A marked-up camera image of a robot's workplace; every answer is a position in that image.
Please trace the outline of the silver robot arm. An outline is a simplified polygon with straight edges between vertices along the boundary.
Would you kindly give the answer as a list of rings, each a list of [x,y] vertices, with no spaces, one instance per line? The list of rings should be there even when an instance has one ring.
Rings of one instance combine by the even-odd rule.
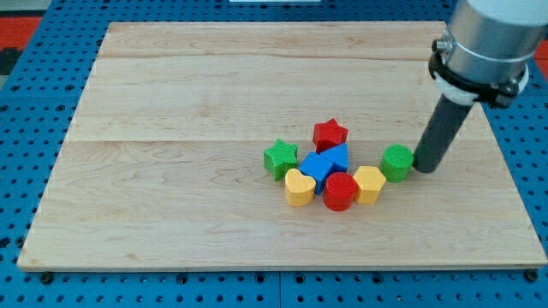
[[[462,0],[429,71],[444,98],[508,108],[528,83],[527,63],[547,34],[547,0]]]

